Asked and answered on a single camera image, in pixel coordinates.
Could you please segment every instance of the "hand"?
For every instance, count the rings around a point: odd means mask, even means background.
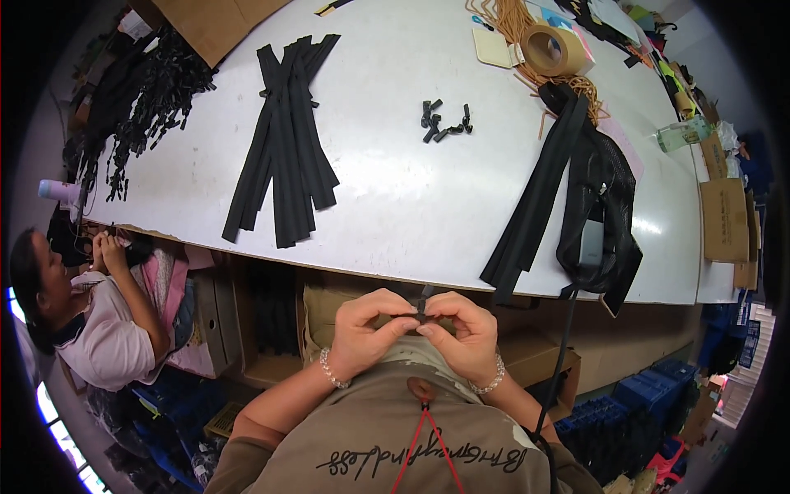
[[[399,337],[419,325],[417,319],[398,317],[375,330],[373,324],[379,315],[416,313],[406,299],[385,288],[343,303],[335,314],[335,339],[327,357],[335,378],[348,381],[366,371]]]
[[[425,303],[429,318],[449,318],[456,328],[455,338],[435,322],[417,328],[417,332],[442,354],[453,371],[477,387],[494,381],[496,368],[496,318],[455,292],[440,293]]]
[[[104,265],[112,276],[115,277],[125,271],[129,271],[129,267],[126,264],[126,251],[118,243],[117,238],[112,235],[105,236],[102,238],[100,245]]]
[[[102,256],[101,252],[101,243],[102,240],[107,238],[107,231],[99,232],[93,237],[93,249],[91,253],[93,254],[93,267],[91,271],[99,271],[100,273],[107,274],[107,267],[104,265],[104,257]]]

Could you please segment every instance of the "beige t-shirt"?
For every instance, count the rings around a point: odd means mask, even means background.
[[[436,368],[401,361],[336,390],[274,452],[256,439],[228,442],[205,494],[390,492],[406,461],[398,492],[459,492],[428,420],[406,458],[422,414],[411,376],[437,388],[431,415],[465,492],[549,492],[547,457],[513,419],[469,402]],[[552,450],[562,492],[602,492],[567,449]]]

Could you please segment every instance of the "red lanyard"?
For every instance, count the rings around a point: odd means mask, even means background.
[[[458,486],[458,491],[461,494],[464,494],[464,488],[461,486],[461,479],[458,478],[458,472],[455,471],[455,467],[453,466],[453,461],[450,460],[450,454],[447,452],[447,446],[445,446],[444,440],[442,439],[442,435],[439,434],[439,430],[436,428],[436,422],[434,422],[434,418],[431,416],[431,412],[428,411],[429,408],[430,405],[428,404],[428,401],[423,400],[423,415],[419,418],[419,424],[417,424],[417,432],[414,433],[414,439],[412,440],[412,445],[408,449],[408,454],[406,455],[406,459],[403,461],[401,472],[397,475],[397,479],[395,480],[395,485],[393,485],[393,490],[390,492],[390,494],[395,494],[395,491],[397,490],[397,486],[398,484],[400,484],[401,478],[403,478],[403,474],[406,471],[406,465],[408,465],[408,460],[412,457],[414,446],[416,446],[417,444],[419,431],[423,429],[423,422],[425,421],[425,417],[428,417],[428,420],[431,421],[431,427],[434,428],[434,433],[436,434],[436,437],[439,439],[439,446],[442,447],[442,453],[444,453],[445,455],[445,460],[447,460],[447,465],[450,466],[450,472],[453,473],[453,478],[455,478],[455,483]]]

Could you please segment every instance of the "window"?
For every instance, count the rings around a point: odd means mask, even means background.
[[[19,306],[19,302],[17,302],[17,296],[13,292],[13,287],[8,287],[8,300],[11,306],[11,314],[16,315],[20,321],[24,322],[24,312],[22,307]]]
[[[71,439],[71,434],[69,434],[66,425],[63,424],[63,421],[58,417],[58,410],[55,409],[55,404],[52,403],[49,393],[47,392],[47,386],[44,385],[44,383],[39,385],[38,390],[36,390],[36,396],[38,398],[42,420],[49,427],[52,437],[55,438],[60,449],[63,450],[63,454],[65,454],[69,462],[71,462],[82,484],[85,485],[92,494],[102,494],[103,492],[112,494],[96,472],[93,471],[93,468],[88,464],[80,448],[78,448]]]

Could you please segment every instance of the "plastic bottle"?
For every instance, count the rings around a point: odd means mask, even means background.
[[[685,145],[704,141],[714,132],[713,126],[702,115],[695,115],[685,122],[668,125],[656,132],[656,140],[665,153]]]
[[[74,204],[80,197],[80,185],[58,180],[41,180],[39,182],[39,197]]]

